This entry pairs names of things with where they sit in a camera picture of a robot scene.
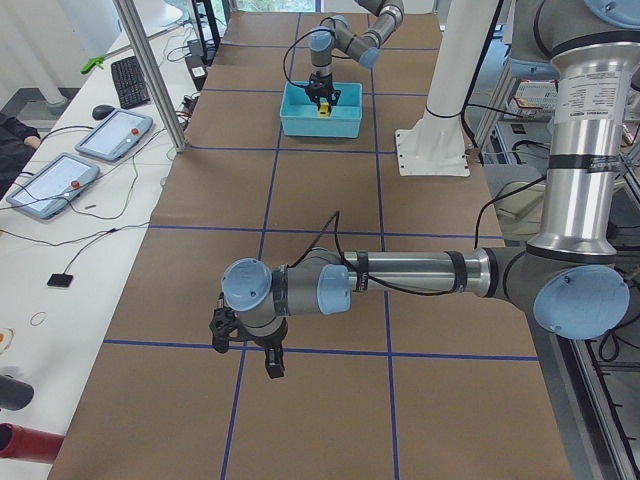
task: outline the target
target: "yellow object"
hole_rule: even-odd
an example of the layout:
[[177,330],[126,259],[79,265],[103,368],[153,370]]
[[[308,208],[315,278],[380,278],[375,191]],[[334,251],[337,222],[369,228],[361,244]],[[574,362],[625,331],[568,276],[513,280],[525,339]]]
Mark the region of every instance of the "yellow object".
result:
[[329,118],[331,116],[331,106],[327,102],[322,102],[318,109],[318,115],[321,117]]
[[14,331],[12,328],[0,328],[0,353],[4,352],[11,345]]

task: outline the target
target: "white table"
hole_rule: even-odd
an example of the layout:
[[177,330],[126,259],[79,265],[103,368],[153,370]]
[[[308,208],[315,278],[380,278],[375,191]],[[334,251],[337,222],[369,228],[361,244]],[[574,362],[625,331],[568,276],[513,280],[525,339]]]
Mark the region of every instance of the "white table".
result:
[[[181,28],[151,42],[159,63],[163,52],[182,44],[183,38],[177,36],[187,33],[193,32]],[[113,48],[127,43],[126,36],[121,35]],[[129,50],[110,58],[105,62],[104,70],[95,68],[55,128],[94,126],[98,123],[91,117],[95,105],[118,105],[109,63],[132,54]],[[195,87],[184,62],[165,60],[161,63],[162,75],[177,107],[184,95],[195,92]],[[151,134],[163,128],[153,102],[135,111],[154,118]],[[86,130],[78,130],[54,134],[42,144],[25,170],[36,172],[61,152],[77,153],[73,146],[86,133]],[[164,132],[136,157],[139,178],[128,208],[117,220],[81,216],[67,208],[54,219],[40,222],[14,210],[3,210],[0,211],[0,228],[55,243],[113,227],[147,222],[162,191],[162,179],[171,168],[172,162],[168,158],[173,156],[171,153],[172,144]],[[95,163],[103,173],[113,168],[104,162]],[[131,160],[127,160],[117,171],[84,192],[74,206],[101,216],[118,214],[133,178]],[[95,207],[85,210],[90,205]],[[0,207],[6,206],[3,200]],[[0,235],[3,309],[0,328],[15,330],[11,347],[0,354],[0,373],[22,379],[35,389],[33,401],[24,409],[1,411],[0,423],[66,433],[145,231],[146,228],[136,228],[116,232],[88,247],[70,268],[74,279],[68,289],[48,287],[47,280],[52,273],[61,273],[90,240],[54,248]],[[45,315],[46,318],[41,325],[32,326],[32,317],[38,312],[45,313],[37,315],[34,322]],[[50,465],[0,460],[0,478],[3,479],[44,479],[49,470]]]

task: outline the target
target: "label sticker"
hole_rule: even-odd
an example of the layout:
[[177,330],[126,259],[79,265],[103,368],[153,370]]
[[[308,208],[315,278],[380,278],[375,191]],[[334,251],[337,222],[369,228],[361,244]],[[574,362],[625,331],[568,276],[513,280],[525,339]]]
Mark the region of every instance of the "label sticker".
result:
[[622,123],[629,72],[595,72],[560,82],[554,123],[613,120]]
[[192,68],[191,71],[193,72],[193,76],[194,77],[202,77],[204,76],[204,68],[202,67],[196,67],[196,68]]

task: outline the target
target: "light blue bin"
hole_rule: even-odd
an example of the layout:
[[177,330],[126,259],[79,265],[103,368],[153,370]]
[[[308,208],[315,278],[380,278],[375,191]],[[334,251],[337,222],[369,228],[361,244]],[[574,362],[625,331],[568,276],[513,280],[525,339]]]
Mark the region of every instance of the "light blue bin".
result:
[[320,117],[304,89],[287,83],[280,106],[280,120],[285,135],[290,137],[356,138],[362,121],[362,84],[334,83],[341,90],[338,105],[331,116]]

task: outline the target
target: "black object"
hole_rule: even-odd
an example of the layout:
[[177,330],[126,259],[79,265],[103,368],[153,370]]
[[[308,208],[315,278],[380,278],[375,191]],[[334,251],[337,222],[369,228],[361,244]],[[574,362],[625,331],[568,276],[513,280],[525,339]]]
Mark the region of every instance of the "black object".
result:
[[190,41],[189,44],[199,42],[200,48],[194,50],[193,46],[189,45],[189,51],[197,52],[202,63],[211,66],[220,46],[220,32],[211,0],[191,0],[191,8],[193,10],[192,20],[195,20],[193,24],[197,27],[196,36],[198,38]]
[[319,74],[312,73],[309,77],[309,83],[304,87],[304,91],[313,103],[320,108],[320,100],[324,98],[329,104],[329,111],[331,107],[335,107],[340,100],[340,90],[333,88],[333,74],[327,76],[321,76]]
[[35,150],[24,144],[24,139],[31,136],[39,137],[35,128],[0,113],[0,198],[34,154]]
[[189,70],[189,75],[191,75],[191,80],[193,80],[196,90],[202,90],[204,81],[207,79],[207,69],[202,63],[202,59],[197,55],[187,55],[184,57],[184,63],[187,65],[187,70]]
[[151,98],[136,57],[127,57],[113,62],[111,76],[121,108],[137,107]]
[[224,296],[220,294],[218,308],[213,312],[213,320],[211,320],[209,328],[213,334],[212,343],[216,352],[227,353],[229,351],[229,342],[253,341],[264,349],[264,367],[269,377],[284,377],[282,340],[287,336],[288,331],[286,318],[282,319],[280,327],[271,335],[256,337],[247,331],[242,322],[236,317],[236,313],[232,308],[224,306]]
[[33,387],[8,375],[0,375],[0,408],[20,410],[33,399]]
[[73,275],[66,273],[52,273],[47,285],[50,287],[69,288],[71,280],[73,280]]
[[94,120],[102,120],[107,118],[107,116],[113,112],[116,107],[112,107],[111,105],[97,105],[93,107],[93,111],[91,112],[91,116]]

